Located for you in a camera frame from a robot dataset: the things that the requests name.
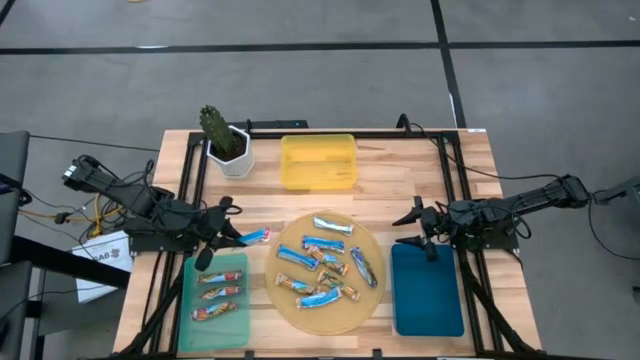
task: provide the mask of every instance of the round wooden tray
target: round wooden tray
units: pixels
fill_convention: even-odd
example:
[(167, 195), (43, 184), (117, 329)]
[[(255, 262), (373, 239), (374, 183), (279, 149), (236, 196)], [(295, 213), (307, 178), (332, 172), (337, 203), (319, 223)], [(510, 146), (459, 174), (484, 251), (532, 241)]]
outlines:
[[(353, 235), (346, 236), (335, 231), (315, 228), (312, 221), (315, 215), (338, 224), (353, 224)], [(300, 253), (304, 253), (302, 249), (303, 235), (344, 241), (344, 254), (336, 254), (333, 251), (329, 251), (329, 253), (336, 255), (341, 262), (349, 265), (347, 274), (344, 277), (338, 276), (338, 278), (343, 280), (346, 285), (360, 292), (358, 301), (353, 301), (343, 294), (340, 300), (326, 306), (298, 310), (296, 299), (304, 295), (285, 287), (276, 286), (276, 275), (280, 272), (306, 284), (318, 285), (317, 278), (320, 271), (327, 269), (320, 264), (315, 271), (309, 271), (301, 265), (276, 257), (280, 245), (286, 245)], [(378, 280), (376, 288), (370, 287), (358, 272), (350, 253), (351, 248), (354, 246), (359, 246), (362, 249), (365, 259), (371, 264), (373, 273)], [(272, 244), (265, 266), (267, 292), (271, 302), (280, 314), (296, 328), (316, 335), (341, 334), (358, 327), (378, 307), (386, 284), (384, 261), (376, 240), (362, 225), (353, 219), (332, 212), (306, 215), (298, 218), (285, 228), (277, 241)]]

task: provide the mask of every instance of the blue tray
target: blue tray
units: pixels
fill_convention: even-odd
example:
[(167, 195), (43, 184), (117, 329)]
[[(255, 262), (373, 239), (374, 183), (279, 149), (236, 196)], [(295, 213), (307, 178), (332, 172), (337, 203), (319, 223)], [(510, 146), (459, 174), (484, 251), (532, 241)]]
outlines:
[[(180, 311), (180, 335), (178, 351), (204, 352), (216, 349), (243, 347), (249, 341), (249, 262), (245, 254), (216, 255), (207, 270), (200, 272), (194, 268), (195, 258), (184, 264), (184, 284), (182, 287), (182, 308)], [(198, 275), (204, 273), (242, 270), (242, 279), (216, 284), (198, 284)], [(240, 285), (244, 291), (238, 295), (213, 300), (202, 300), (205, 291), (222, 286)], [(197, 308), (233, 301), (238, 304), (236, 311), (222, 314), (205, 321), (191, 320), (191, 311)]]
[(450, 246), (436, 246), (438, 261), (404, 244), (391, 248), (393, 314), (406, 336), (462, 336), (462, 310)]

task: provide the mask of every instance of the green translucent tray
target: green translucent tray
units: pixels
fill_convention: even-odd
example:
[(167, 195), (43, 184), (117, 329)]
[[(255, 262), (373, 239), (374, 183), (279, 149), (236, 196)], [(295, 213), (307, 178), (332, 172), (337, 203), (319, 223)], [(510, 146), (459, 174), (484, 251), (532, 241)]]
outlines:
[[(180, 309), (180, 335), (178, 351), (203, 352), (216, 349), (243, 347), (249, 341), (249, 262), (245, 254), (216, 255), (207, 270), (200, 272), (194, 268), (195, 258), (187, 259), (184, 265), (182, 307)], [(241, 280), (216, 284), (198, 284), (198, 275), (212, 272), (242, 270)], [(213, 300), (202, 300), (205, 291), (221, 286), (239, 285), (244, 289), (234, 296)], [(222, 314), (205, 321), (191, 320), (191, 311), (233, 301), (238, 304), (234, 312)]]

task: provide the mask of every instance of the yellow bin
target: yellow bin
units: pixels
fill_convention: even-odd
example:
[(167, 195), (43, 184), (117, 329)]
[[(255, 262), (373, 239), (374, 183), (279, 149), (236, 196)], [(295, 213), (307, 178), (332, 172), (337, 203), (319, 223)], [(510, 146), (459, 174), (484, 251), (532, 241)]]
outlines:
[(352, 135), (282, 138), (281, 181), (286, 189), (349, 189), (357, 177), (356, 141)]

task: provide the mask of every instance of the concrete floor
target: concrete floor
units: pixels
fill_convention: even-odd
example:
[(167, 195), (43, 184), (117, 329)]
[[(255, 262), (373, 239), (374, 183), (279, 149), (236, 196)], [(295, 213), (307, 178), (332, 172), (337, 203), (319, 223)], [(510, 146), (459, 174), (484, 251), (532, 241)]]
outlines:
[[(452, 42), (640, 39), (635, 0), (441, 2)], [(436, 40), (427, 0), (17, 0), (0, 27), (0, 48)], [(452, 57), (467, 125), (488, 129), (500, 174), (572, 173), (592, 190), (640, 174), (640, 48)], [(197, 127), (203, 103), (230, 121), (388, 127), (405, 112), (424, 127), (454, 124), (438, 50), (0, 56), (0, 131), (124, 147), (32, 139), (26, 186), (52, 203), (88, 199), (60, 182), (72, 158), (88, 153), (119, 173), (139, 170), (157, 153), (126, 147), (157, 149), (165, 129)], [(502, 185), (509, 195), (540, 183)], [(528, 220), (534, 235), (521, 241), (522, 258), (545, 349), (637, 359), (640, 304), (631, 286), (640, 284), (640, 262), (600, 248), (586, 210)], [(594, 209), (594, 224), (612, 249), (640, 256), (640, 225), (624, 201)], [(64, 230), (77, 236), (82, 228)], [(74, 244), (25, 219), (18, 233), (61, 249)], [(48, 336), (45, 359), (107, 355), (118, 296), (65, 315), (80, 327)]]

